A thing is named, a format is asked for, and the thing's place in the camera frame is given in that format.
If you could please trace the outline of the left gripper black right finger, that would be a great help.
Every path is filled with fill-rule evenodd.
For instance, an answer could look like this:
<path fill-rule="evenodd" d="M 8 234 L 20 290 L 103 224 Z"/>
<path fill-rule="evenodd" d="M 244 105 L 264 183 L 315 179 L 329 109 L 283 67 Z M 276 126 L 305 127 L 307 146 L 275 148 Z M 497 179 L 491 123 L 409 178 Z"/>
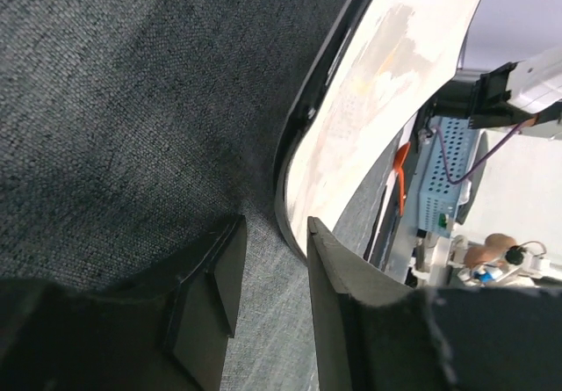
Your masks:
<path fill-rule="evenodd" d="M 307 228 L 321 389 L 560 389 L 559 288 L 413 289 Z"/>

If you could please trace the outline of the dark grey cloth placemat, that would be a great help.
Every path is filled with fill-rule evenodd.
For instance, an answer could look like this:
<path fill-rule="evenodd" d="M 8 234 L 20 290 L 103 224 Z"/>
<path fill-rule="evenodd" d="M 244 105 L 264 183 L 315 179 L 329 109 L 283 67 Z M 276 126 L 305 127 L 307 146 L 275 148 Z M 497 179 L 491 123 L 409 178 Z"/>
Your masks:
<path fill-rule="evenodd" d="M 1 0 L 1 283 L 103 292 L 240 214 L 217 390 L 318 387 L 277 146 L 348 0 Z"/>

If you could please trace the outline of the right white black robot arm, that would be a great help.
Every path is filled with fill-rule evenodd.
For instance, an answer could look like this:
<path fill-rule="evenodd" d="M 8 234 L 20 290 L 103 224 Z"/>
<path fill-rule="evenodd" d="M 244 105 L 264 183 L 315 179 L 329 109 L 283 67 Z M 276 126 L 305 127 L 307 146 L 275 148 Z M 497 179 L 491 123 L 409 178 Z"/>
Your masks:
<path fill-rule="evenodd" d="M 520 126 L 526 135 L 561 138 L 561 47 L 482 73 L 456 76 L 431 99 L 432 114 L 471 129 Z"/>

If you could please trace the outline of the white square plate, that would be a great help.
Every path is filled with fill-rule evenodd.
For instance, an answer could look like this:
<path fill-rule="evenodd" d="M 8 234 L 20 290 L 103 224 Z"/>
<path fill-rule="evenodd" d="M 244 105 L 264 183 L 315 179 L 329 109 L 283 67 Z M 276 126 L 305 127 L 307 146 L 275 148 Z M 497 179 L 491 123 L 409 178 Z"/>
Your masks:
<path fill-rule="evenodd" d="M 308 218 L 334 227 L 387 145 L 453 77 L 479 2 L 345 3 L 277 146 L 277 222 L 299 257 Z"/>

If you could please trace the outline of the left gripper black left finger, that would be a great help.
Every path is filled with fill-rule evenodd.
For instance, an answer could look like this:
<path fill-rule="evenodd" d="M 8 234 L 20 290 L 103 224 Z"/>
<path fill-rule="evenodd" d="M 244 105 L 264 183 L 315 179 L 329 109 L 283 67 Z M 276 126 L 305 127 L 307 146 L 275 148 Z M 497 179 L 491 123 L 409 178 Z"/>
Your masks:
<path fill-rule="evenodd" d="M 219 389 L 246 248 L 236 214 L 103 292 L 3 280 L 2 389 Z"/>

